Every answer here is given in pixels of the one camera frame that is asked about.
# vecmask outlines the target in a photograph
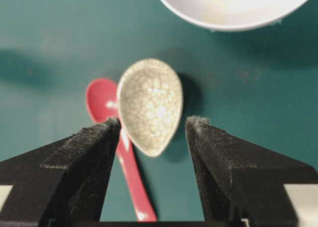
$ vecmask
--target white bowl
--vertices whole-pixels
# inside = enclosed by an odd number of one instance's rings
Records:
[[[244,31],[287,16],[307,0],[161,0],[184,20],[216,31]]]
[[[128,136],[144,154],[158,156],[181,118],[182,86],[166,63],[146,59],[130,66],[117,90],[119,117]]]

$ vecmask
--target crackle glaze spoon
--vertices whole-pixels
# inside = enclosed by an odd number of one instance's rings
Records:
[[[110,79],[98,78],[89,84],[86,91],[86,105],[94,122],[101,123],[108,117],[118,116],[116,92],[117,84]],[[124,128],[120,132],[116,154],[127,180],[138,221],[156,221],[156,214],[138,171],[132,143]]]
[[[118,111],[128,136],[145,155],[160,155],[176,132],[183,107],[179,76],[166,63],[141,60],[122,75]]]

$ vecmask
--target spoon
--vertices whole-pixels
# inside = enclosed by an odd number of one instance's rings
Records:
[[[145,59],[131,65],[117,90],[121,123],[145,155],[159,156],[175,134],[183,107],[181,81],[166,63]]]
[[[108,117],[118,116],[116,92],[117,84],[110,79],[98,78],[89,84],[86,91],[86,106],[94,122],[101,123]],[[138,171],[132,143],[124,128],[120,131],[116,154],[127,181],[138,221],[156,221],[155,212]]]

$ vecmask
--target spoon bowl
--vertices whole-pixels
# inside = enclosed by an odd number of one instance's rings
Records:
[[[166,63],[147,59],[130,66],[119,81],[118,111],[130,139],[145,155],[160,155],[182,114],[178,75]]]

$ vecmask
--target white plate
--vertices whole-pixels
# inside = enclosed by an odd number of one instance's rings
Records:
[[[273,23],[307,0],[161,0],[172,12],[198,26],[244,31]]]

